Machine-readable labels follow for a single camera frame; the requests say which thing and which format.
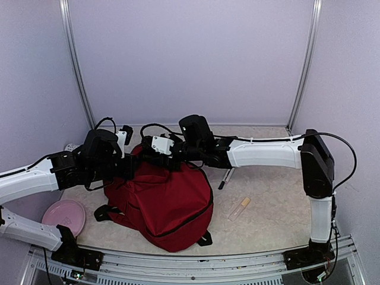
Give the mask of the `red backpack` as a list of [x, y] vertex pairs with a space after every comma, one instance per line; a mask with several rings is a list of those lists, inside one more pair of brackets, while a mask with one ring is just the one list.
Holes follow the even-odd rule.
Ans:
[[178, 171], [169, 171], [142, 162], [133, 179], [115, 178], [104, 194], [108, 203], [94, 212], [97, 221], [137, 230], [168, 252], [213, 243], [208, 231], [213, 189], [201, 169], [182, 163]]

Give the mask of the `white pen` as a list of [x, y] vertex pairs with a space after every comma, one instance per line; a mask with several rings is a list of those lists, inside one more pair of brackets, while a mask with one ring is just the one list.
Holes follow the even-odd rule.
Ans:
[[229, 180], [231, 179], [233, 173], [235, 171], [235, 168], [231, 168], [231, 169], [228, 169], [225, 173], [225, 175], [223, 176], [223, 179], [222, 181], [220, 182], [219, 186], [218, 186], [218, 189], [221, 190], [224, 188], [224, 186], [229, 182]]

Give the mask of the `pale pink tube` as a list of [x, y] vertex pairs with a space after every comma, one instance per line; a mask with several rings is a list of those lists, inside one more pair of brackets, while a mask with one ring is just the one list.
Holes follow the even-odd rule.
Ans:
[[249, 197], [245, 197], [240, 204], [233, 210], [233, 212], [229, 216], [230, 221], [235, 221], [241, 213], [244, 211], [244, 209], [249, 205], [251, 199]]

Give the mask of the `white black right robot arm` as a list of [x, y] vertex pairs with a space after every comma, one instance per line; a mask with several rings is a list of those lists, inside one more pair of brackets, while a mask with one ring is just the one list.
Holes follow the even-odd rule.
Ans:
[[317, 263], [327, 253], [334, 220], [334, 159], [322, 134], [308, 129], [285, 138], [216, 136], [204, 116], [189, 115], [179, 121], [180, 132], [169, 136], [141, 133], [142, 145], [164, 162], [203, 162], [206, 166], [233, 169], [245, 166], [279, 166], [302, 171], [303, 189], [311, 204], [310, 245], [304, 259]]

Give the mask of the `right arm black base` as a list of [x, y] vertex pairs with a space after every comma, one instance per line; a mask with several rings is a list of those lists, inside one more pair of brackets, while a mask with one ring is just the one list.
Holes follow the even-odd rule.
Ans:
[[308, 246], [285, 251], [283, 256], [287, 270], [295, 270], [331, 261], [335, 253], [331, 242], [316, 243], [310, 240]]

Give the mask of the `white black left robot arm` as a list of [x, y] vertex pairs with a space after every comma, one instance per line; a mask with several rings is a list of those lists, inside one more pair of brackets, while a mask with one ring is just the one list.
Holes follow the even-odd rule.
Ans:
[[[125, 153], [132, 128], [119, 131], [94, 129], [84, 144], [72, 151], [48, 154], [37, 162], [1, 173], [1, 204], [42, 192], [83, 186], [92, 191], [92, 183], [110, 185], [116, 177], [132, 178], [136, 159]], [[1, 236], [41, 246], [59, 253], [70, 264], [83, 258], [71, 230], [65, 226], [49, 226], [19, 216], [1, 207]]]

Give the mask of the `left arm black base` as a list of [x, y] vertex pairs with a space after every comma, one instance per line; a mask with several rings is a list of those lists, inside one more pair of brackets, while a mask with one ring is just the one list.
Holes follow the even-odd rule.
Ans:
[[103, 253], [90, 249], [80, 248], [77, 240], [68, 227], [57, 225], [61, 234], [62, 244], [52, 251], [51, 259], [63, 264], [83, 268], [84, 270], [99, 271], [103, 261]]

